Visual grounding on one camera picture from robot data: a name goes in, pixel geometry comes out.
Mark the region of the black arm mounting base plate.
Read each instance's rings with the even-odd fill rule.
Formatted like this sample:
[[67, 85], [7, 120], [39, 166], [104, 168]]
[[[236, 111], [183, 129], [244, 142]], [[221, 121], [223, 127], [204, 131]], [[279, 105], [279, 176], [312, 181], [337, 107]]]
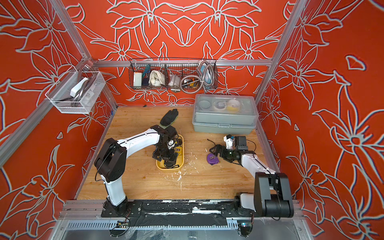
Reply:
[[124, 200], [118, 207], [105, 201], [103, 218], [138, 218], [141, 215], [218, 215], [224, 218], [257, 217], [240, 206], [239, 200]]

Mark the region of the yellow plastic storage tray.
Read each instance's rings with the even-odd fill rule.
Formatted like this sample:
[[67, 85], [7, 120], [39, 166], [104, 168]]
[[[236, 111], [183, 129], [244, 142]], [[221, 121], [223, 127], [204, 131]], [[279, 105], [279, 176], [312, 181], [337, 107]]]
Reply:
[[161, 171], [178, 171], [184, 165], [184, 138], [176, 135], [173, 140], [173, 147], [169, 149], [167, 155], [161, 161], [156, 161], [156, 166]]

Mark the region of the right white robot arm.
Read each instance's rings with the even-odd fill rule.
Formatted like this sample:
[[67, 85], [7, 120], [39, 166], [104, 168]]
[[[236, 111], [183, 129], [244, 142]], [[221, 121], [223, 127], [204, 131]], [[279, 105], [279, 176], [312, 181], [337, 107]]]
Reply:
[[210, 154], [245, 168], [255, 180], [253, 193], [236, 195], [234, 209], [274, 220], [292, 218], [295, 210], [288, 176], [267, 167], [255, 151], [249, 149], [250, 140], [245, 136], [226, 135], [224, 142], [224, 145], [214, 144]]

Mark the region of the purple tape measure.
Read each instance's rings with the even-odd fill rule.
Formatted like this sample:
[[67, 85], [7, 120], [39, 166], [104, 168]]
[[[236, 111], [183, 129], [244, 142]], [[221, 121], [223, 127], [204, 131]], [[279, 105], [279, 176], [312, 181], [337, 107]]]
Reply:
[[207, 155], [207, 163], [211, 166], [218, 164], [220, 161], [218, 157], [212, 153]]

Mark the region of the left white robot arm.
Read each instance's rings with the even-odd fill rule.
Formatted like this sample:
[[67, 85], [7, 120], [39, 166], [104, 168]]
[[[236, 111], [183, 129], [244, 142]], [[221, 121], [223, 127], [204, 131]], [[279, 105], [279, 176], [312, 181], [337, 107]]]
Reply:
[[176, 148], [182, 145], [183, 140], [172, 126], [163, 128], [154, 125], [133, 137], [121, 140], [107, 139], [94, 162], [108, 193], [107, 202], [113, 207], [121, 207], [127, 199], [122, 176], [128, 157], [144, 148], [155, 146], [155, 160], [175, 163], [179, 156]]

